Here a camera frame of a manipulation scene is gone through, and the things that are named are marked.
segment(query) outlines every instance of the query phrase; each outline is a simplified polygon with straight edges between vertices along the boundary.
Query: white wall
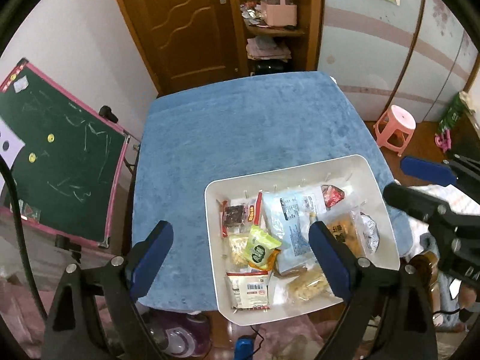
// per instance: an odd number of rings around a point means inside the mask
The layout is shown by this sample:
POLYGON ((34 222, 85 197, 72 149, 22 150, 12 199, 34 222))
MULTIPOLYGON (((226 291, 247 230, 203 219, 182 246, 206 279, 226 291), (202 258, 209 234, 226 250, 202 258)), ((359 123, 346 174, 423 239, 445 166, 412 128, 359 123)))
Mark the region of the white wall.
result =
POLYGON ((480 73, 477 73, 472 86, 470 87, 469 95, 476 109, 476 112, 474 113, 475 120, 480 126, 480 73))
POLYGON ((109 105, 141 138, 157 90, 116 0, 41 0, 0 57, 0 81, 22 57, 94 110, 109 105))

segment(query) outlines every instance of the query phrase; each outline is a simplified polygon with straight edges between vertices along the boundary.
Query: wall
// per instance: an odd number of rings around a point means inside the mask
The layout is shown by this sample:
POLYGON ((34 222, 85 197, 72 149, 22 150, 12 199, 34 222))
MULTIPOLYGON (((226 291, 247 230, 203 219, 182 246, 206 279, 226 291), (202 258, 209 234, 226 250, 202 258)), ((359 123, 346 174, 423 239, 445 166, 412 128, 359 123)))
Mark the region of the wall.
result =
POLYGON ((436 121, 469 78, 477 50, 441 0, 426 0, 418 40, 393 104, 436 121))
POLYGON ((41 0, 0 57, 0 81, 22 57, 94 110, 109 105, 141 138, 157 90, 116 0, 41 0))
POLYGON ((470 98, 472 99, 473 105, 477 109, 474 114, 477 124, 480 126, 480 73, 477 73, 472 86, 469 90, 470 98))
MULTIPOLYGON (((318 69, 333 76, 364 120, 377 120, 404 67, 422 0, 325 0, 318 69)), ((463 89, 477 50, 441 2, 426 0, 410 63, 393 104, 438 120, 463 89)))

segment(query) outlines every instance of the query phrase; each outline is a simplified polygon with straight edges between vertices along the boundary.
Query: white paper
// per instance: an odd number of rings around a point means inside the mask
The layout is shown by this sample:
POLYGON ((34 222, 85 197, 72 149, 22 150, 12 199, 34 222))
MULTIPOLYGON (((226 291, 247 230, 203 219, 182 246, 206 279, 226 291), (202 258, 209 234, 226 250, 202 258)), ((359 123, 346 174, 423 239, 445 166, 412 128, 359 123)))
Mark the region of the white paper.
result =
POLYGON ((23 76, 21 79, 18 79, 13 83, 13 89, 15 89, 15 93, 18 93, 20 91, 23 91, 24 89, 27 89, 27 86, 28 86, 27 76, 23 76))
MULTIPOLYGON (((20 150, 25 143, 15 135, 15 133, 7 126, 0 117, 0 155, 3 157, 9 169, 14 165, 20 150)), ((0 191, 3 190, 5 180, 0 176, 0 191)))

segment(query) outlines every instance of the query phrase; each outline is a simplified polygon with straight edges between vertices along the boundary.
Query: table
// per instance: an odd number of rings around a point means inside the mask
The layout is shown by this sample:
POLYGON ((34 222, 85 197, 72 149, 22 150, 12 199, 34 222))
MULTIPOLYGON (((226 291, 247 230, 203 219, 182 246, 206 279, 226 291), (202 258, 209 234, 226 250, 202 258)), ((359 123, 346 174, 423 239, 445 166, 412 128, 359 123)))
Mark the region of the table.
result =
MULTIPOLYGON (((132 240, 159 220, 174 242, 146 306, 215 310, 205 188, 213 180, 364 156, 383 190, 393 176, 358 113, 321 72, 281 73, 219 82, 157 99, 143 133, 132 240)), ((412 246, 407 216, 388 208, 400 255, 412 246)))

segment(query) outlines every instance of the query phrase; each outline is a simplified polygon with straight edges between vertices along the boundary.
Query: blue gripper pad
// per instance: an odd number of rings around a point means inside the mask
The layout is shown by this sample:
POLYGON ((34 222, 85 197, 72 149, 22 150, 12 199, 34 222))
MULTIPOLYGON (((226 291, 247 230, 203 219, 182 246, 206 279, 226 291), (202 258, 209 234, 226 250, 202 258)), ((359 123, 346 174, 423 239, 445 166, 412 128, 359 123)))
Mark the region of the blue gripper pad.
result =
POLYGON ((172 244, 172 225, 160 221, 145 241, 132 247, 125 268, 125 278, 132 300, 136 301, 147 294, 172 244))
POLYGON ((406 156, 400 161, 400 169, 408 176, 429 181, 443 187, 457 183, 457 176, 444 163, 435 163, 406 156))
POLYGON ((355 256, 347 245, 335 239, 323 222, 313 223, 308 237, 334 295, 348 301, 357 275, 355 256))

